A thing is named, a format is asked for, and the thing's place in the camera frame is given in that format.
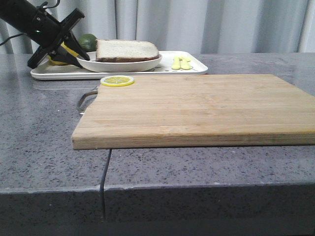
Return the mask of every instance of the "wooden cutting board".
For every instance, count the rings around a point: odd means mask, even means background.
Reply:
[[[315,97],[274,75],[141,75],[99,86],[74,149],[315,144]]]

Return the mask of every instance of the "lemon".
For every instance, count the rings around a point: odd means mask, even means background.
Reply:
[[[81,35],[78,38],[78,42],[81,46],[81,48],[85,51],[85,52],[95,52],[96,51],[96,37],[95,35],[91,34],[91,33],[86,33]]]
[[[109,87],[121,87],[133,84],[134,79],[126,75],[114,75],[101,78],[100,83]]]
[[[78,56],[78,54],[75,51],[73,51],[72,49],[68,48],[64,43],[62,43],[61,46],[64,47],[73,56],[75,56],[75,57]],[[67,65],[67,63],[65,63],[65,62],[52,60],[50,56],[48,56],[48,59],[49,59],[49,61],[51,61],[55,65]]]

